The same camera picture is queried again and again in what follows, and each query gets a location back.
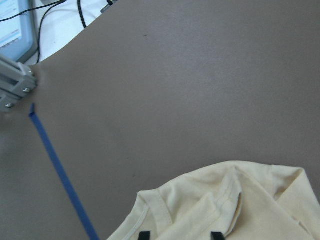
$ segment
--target metal bracket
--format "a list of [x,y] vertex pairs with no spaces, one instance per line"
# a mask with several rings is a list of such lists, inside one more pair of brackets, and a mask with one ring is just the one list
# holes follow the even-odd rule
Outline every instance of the metal bracket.
[[31,69],[0,54],[0,112],[8,112],[37,86]]

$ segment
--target gray table surface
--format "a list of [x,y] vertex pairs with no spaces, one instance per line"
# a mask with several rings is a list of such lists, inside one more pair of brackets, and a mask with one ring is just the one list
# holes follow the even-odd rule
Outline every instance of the gray table surface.
[[117,2],[0,114],[0,239],[88,239],[32,102],[102,239],[138,191],[228,160],[303,167],[319,199],[319,13],[316,0]]

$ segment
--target white floor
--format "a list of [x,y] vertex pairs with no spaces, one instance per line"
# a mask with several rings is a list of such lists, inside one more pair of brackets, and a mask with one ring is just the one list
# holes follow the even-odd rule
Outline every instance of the white floor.
[[[33,0],[34,7],[43,6],[55,2],[54,0]],[[81,7],[86,25],[91,24],[97,17],[101,15],[100,10],[107,5],[106,0],[82,0]],[[47,11],[41,8],[33,11],[36,29],[39,29],[41,18]],[[80,15],[78,12],[77,0],[67,0],[66,2],[54,7],[46,15],[41,29],[40,61],[50,57],[72,39],[74,39],[81,31],[84,30]],[[37,61],[38,54],[31,57],[26,64],[32,65]]]

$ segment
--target bolt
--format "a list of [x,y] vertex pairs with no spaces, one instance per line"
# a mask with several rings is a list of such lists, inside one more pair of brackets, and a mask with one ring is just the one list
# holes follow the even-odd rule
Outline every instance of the bolt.
[[25,89],[22,90],[24,93],[30,93],[31,92],[31,88],[30,87],[26,87]]
[[5,105],[5,107],[6,107],[7,109],[12,108],[13,106],[14,106],[13,103],[7,103],[7,104]]

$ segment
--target display screen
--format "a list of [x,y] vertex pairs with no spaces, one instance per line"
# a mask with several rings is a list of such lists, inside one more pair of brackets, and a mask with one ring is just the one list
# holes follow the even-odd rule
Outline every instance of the display screen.
[[[18,0],[0,0],[0,19],[6,19],[19,13]],[[0,49],[22,37],[20,17],[0,22]]]

